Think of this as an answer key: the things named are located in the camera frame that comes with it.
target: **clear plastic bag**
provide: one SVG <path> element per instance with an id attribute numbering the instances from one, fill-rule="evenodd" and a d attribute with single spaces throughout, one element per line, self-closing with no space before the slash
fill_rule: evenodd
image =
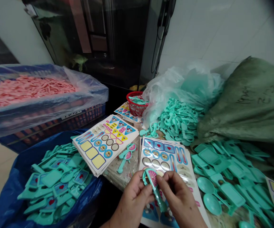
<path id="1" fill-rule="evenodd" d="M 150 104 L 143 112 L 143 126 L 147 129 L 161 115 L 169 98 L 175 98 L 208 110 L 222 91 L 224 80 L 217 73 L 210 73 L 201 64 L 185 68 L 171 67 L 147 84 L 143 98 Z"/>
<path id="2" fill-rule="evenodd" d="M 65 80 L 72 84 L 77 92 L 35 98 L 0 107 L 0 137 L 104 104 L 108 100 L 108 88 L 88 74 L 53 64 L 0 65 L 0 81 L 16 79 L 19 75 Z"/>

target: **blue plastic bag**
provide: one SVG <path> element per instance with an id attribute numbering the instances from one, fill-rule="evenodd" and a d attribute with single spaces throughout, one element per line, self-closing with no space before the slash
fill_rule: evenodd
<path id="1" fill-rule="evenodd" d="M 56 145 L 70 143 L 72 141 L 70 139 L 71 136 L 80 135 L 85 131 L 80 129 L 61 132 L 39 142 L 17 156 L 0 195 L 0 228 L 44 227 L 36 224 L 34 221 L 26 221 L 27 216 L 23 212 L 27 209 L 27 202 L 25 200 L 17 200 L 16 198 L 25 189 L 25 184 L 32 173 L 30 170 L 32 164 L 40 163 L 47 150 L 53 150 Z M 90 207 L 96 207 L 94 200 L 99 195 L 101 187 L 101 178 L 93 177 L 91 183 L 84 189 L 66 218 L 59 223 L 45 227 L 68 227 L 76 221 L 80 213 L 85 213 L 83 223 L 90 224 L 96 212 L 95 208 L 90 210 Z"/>

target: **sack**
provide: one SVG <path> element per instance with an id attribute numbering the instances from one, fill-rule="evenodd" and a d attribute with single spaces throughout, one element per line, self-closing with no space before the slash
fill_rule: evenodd
<path id="1" fill-rule="evenodd" d="M 274 143 L 274 66 L 252 57 L 242 61 L 197 132 L 193 145 L 226 137 Z"/>
<path id="2" fill-rule="evenodd" d="M 0 81 L 19 75 L 65 80 L 78 92 L 57 94 L 0 107 L 0 137 L 59 119 L 108 100 L 108 88 L 92 76 L 52 64 L 0 65 Z"/>
<path id="3" fill-rule="evenodd" d="M 61 132 L 39 142 L 17 156 L 9 178 L 0 194 L 0 228 L 44 227 L 31 220 L 26 221 L 27 216 L 23 212 L 27 209 L 27 203 L 25 200 L 17 200 L 17 196 L 25 189 L 25 184 L 31 175 L 30 168 L 32 164 L 40 163 L 47 150 L 53 150 L 56 145 L 70 143 L 72 142 L 71 136 L 80 135 L 85 131 L 87 130 Z M 99 195 L 101 187 L 101 178 L 93 177 L 91 183 L 83 190 L 66 218 L 59 223 L 45 227 L 68 227 L 73 222 L 76 224 L 82 223 L 83 227 L 88 227 L 97 210 L 95 199 Z M 81 221 L 76 221 L 81 213 L 83 213 L 83 216 L 79 218 Z"/>
<path id="4" fill-rule="evenodd" d="M 186 68 L 171 67 L 147 84 L 142 96 L 149 100 L 143 112 L 143 126 L 147 129 L 161 115 L 169 98 L 208 110 L 220 94 L 224 80 L 210 73 L 203 65 L 193 63 Z"/>

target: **red plastic basket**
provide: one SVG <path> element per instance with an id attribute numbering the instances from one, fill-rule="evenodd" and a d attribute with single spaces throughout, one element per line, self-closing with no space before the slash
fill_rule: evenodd
<path id="1" fill-rule="evenodd" d="M 142 104 L 135 104 L 132 102 L 132 99 L 129 99 L 128 97 L 138 97 L 142 99 L 142 93 L 143 92 L 130 92 L 127 95 L 127 101 L 128 101 L 128 106 L 130 108 L 130 112 L 133 116 L 142 116 L 143 111 L 147 108 L 148 104 L 142 105 Z"/>

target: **white tile wall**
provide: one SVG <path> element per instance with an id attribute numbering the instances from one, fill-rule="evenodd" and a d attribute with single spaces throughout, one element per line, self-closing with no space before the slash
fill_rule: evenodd
<path id="1" fill-rule="evenodd" d="M 159 72 L 196 60 L 227 78 L 250 55 L 274 64 L 267 0 L 177 0 Z"/>

